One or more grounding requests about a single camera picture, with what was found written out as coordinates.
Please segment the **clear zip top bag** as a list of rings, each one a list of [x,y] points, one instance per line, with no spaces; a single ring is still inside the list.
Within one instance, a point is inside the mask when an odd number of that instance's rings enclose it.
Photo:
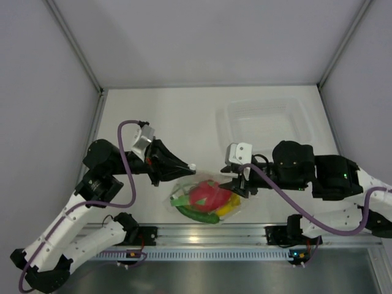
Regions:
[[[177,180],[167,199],[168,211],[178,213],[199,224],[227,222],[248,205],[248,199],[219,187],[231,176],[203,171]]]

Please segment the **red fake dragon fruit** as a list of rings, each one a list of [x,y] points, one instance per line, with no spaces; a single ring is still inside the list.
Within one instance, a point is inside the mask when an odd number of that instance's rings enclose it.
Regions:
[[[193,209],[209,213],[224,206],[230,199],[229,190],[220,189],[219,183],[213,180],[201,181],[189,192],[189,203]]]

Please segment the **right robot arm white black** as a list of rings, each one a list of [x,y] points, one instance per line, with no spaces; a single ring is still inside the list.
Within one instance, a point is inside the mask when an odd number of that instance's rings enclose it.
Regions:
[[[311,145],[295,141],[281,141],[272,151],[272,161],[258,162],[258,158],[250,144],[230,144],[221,172],[232,174],[233,179],[219,187],[243,198],[272,189],[296,211],[285,225],[266,228],[269,245],[315,244],[328,234],[352,236],[364,229],[376,237],[391,238],[391,186],[354,161],[339,155],[315,155]],[[311,214],[287,195],[288,190],[310,190],[313,198],[351,205]]]

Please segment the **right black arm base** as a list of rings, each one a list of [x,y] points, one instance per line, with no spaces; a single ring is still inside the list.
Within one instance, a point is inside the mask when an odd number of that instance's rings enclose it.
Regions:
[[[281,248],[290,248],[301,245],[301,241],[288,236],[286,225],[273,225],[265,227],[267,244]]]

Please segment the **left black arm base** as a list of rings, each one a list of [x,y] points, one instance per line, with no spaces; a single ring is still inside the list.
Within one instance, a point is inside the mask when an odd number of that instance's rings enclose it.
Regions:
[[[124,244],[126,246],[156,246],[158,228],[156,226],[139,226],[127,233]]]

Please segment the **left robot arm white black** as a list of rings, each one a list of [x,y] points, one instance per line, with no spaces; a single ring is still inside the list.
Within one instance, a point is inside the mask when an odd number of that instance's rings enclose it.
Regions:
[[[136,198],[133,174],[146,174],[153,186],[194,175],[195,166],[172,154],[161,140],[151,139],[144,155],[126,152],[123,145],[107,140],[94,141],[83,163],[88,172],[77,184],[68,203],[51,225],[24,249],[16,249],[10,259],[22,270],[19,291],[52,293],[61,288],[85,261],[118,244],[133,244],[140,236],[139,224],[131,214],[119,213],[94,233],[75,241],[89,218],[106,207],[129,208]]]

